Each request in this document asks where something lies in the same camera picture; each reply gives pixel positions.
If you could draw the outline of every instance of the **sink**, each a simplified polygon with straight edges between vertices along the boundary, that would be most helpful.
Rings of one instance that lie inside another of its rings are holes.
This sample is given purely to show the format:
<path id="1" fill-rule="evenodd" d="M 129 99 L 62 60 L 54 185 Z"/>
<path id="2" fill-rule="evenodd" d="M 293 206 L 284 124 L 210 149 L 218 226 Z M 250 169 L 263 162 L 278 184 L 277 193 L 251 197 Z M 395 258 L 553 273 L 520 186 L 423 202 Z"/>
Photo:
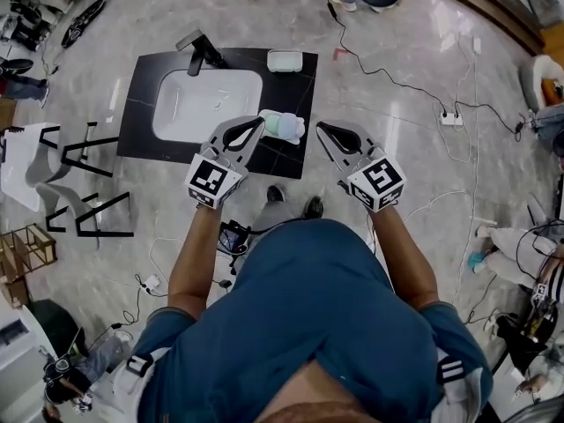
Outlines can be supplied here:
<path id="1" fill-rule="evenodd" d="M 152 130 L 163 140 L 201 144 L 222 122 L 257 115 L 262 90 L 252 70 L 202 69 L 197 77 L 176 70 L 160 84 Z"/>

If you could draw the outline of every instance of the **black countertop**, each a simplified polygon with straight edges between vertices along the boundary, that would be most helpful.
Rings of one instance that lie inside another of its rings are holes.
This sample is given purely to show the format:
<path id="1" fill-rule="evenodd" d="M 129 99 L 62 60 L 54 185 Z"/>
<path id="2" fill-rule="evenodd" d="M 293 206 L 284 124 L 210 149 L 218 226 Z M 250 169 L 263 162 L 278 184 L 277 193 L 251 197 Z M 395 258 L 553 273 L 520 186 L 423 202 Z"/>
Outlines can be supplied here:
<path id="1" fill-rule="evenodd" d="M 272 73 L 266 66 L 266 48 L 219 48 L 229 69 L 254 71 L 263 80 L 259 111 L 270 109 L 303 117 L 306 132 L 299 145 L 264 137 L 247 168 L 250 172 L 300 179 L 308 141 L 311 104 L 314 96 L 317 55 L 303 54 L 297 73 Z M 160 84 L 173 71 L 186 71 L 191 53 L 166 52 L 140 56 L 131 80 L 123 111 L 117 154 L 149 160 L 190 163 L 200 144 L 158 138 L 152 129 Z M 202 69 L 211 69 L 204 64 Z"/>

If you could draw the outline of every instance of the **gray tile floor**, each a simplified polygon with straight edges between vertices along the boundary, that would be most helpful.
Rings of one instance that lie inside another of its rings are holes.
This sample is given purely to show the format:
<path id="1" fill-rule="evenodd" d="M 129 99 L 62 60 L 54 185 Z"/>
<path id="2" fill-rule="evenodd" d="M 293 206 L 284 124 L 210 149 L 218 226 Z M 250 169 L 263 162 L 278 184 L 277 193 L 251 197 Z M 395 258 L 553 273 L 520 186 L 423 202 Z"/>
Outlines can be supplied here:
<path id="1" fill-rule="evenodd" d="M 77 4 L 75 15 L 91 1 Z M 347 25 L 345 45 L 362 57 L 367 70 L 386 68 L 396 80 L 424 87 L 448 106 L 453 105 L 458 88 L 461 100 L 472 103 L 477 97 L 480 103 L 492 104 L 511 126 L 518 122 L 519 113 L 526 113 L 517 68 L 528 56 L 471 10 L 453 0 L 404 0 L 399 8 L 381 15 L 364 4 L 359 7 L 356 13 L 338 13 Z M 533 191 L 549 206 L 556 161 L 531 133 L 524 133 L 517 143 L 488 109 L 477 114 L 464 108 L 467 133 L 441 128 L 441 134 L 436 121 L 439 105 L 425 94 L 394 86 L 383 73 L 362 74 L 350 55 L 334 61 L 341 31 L 325 0 L 108 0 L 83 38 L 57 58 L 61 66 L 51 77 L 47 106 L 41 110 L 34 102 L 20 102 L 16 123 L 58 122 L 71 132 L 80 124 L 100 121 L 94 137 L 117 134 L 137 57 L 173 50 L 195 26 L 202 27 L 219 47 L 318 53 L 312 122 L 339 118 L 360 123 L 396 155 L 408 177 L 398 206 L 404 218 L 441 194 L 459 191 L 416 212 L 407 225 L 433 265 L 445 301 L 454 300 L 461 276 L 456 306 L 465 319 L 492 277 L 474 276 L 465 263 L 461 269 L 469 237 L 467 251 L 479 247 L 471 233 L 481 219 L 529 226 L 524 199 Z M 48 63 L 60 52 L 62 36 L 59 28 L 48 43 Z M 482 42 L 477 57 L 472 53 L 473 37 Z M 36 59 L 40 76 L 41 61 Z M 473 64 L 475 74 L 470 69 Z M 117 103 L 112 109 L 115 90 Z M 342 221 L 369 241 L 365 211 L 336 185 L 336 171 L 311 133 L 300 181 L 252 175 L 227 202 L 224 219 L 251 223 L 260 211 L 256 197 L 264 196 L 268 185 L 282 182 L 296 212 L 309 196 L 319 194 L 328 218 Z M 448 151 L 458 160 L 452 160 Z M 81 254 L 65 236 L 57 236 L 60 260 L 30 276 L 29 286 L 35 299 L 49 297 L 64 305 L 93 338 L 121 320 L 124 309 L 135 313 L 135 273 L 142 278 L 159 274 L 153 259 L 169 275 L 195 204 L 182 186 L 187 165 L 116 158 L 114 147 L 91 150 L 89 161 L 113 168 L 114 179 L 72 171 L 63 182 L 84 196 L 94 190 L 102 197 L 131 191 L 135 238 L 101 240 L 97 252 Z M 476 222 L 471 228 L 474 196 Z M 3 229 L 41 220 L 8 197 L 2 215 Z M 118 219 L 112 215 L 100 223 L 116 226 Z M 218 257 L 217 278 L 229 277 L 227 264 Z M 214 286 L 211 301 L 223 293 Z M 476 317 L 488 315 L 496 306 L 514 310 L 522 299 L 518 288 L 497 279 Z M 131 331 L 138 334 L 143 320 L 162 305 L 163 299 L 142 295 L 141 323 Z M 501 345 L 490 342 L 481 329 L 481 323 L 471 326 L 494 361 Z"/>

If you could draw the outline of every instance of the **soap dish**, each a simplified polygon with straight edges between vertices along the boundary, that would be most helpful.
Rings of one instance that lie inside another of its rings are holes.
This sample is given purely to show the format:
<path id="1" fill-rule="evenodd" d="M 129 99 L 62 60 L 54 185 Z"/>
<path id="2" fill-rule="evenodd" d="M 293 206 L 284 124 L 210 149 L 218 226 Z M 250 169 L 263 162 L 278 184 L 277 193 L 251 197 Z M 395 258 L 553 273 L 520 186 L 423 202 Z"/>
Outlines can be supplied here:
<path id="1" fill-rule="evenodd" d="M 300 72 L 303 54 L 296 50 L 271 50 L 266 65 L 270 72 Z"/>

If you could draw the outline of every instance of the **black faucet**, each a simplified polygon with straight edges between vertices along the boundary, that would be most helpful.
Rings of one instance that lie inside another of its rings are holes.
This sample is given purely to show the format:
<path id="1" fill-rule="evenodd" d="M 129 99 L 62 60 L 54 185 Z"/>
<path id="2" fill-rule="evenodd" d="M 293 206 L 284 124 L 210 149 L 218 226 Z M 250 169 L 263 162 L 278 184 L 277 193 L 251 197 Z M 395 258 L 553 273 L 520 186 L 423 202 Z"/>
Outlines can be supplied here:
<path id="1" fill-rule="evenodd" d="M 188 67 L 188 75 L 191 77 L 196 77 L 200 73 L 204 60 L 211 66 L 220 67 L 226 65 L 223 56 L 213 47 L 208 37 L 200 30 L 196 30 L 176 42 L 176 50 L 180 52 L 190 44 L 194 46 L 194 53 L 192 54 Z"/>

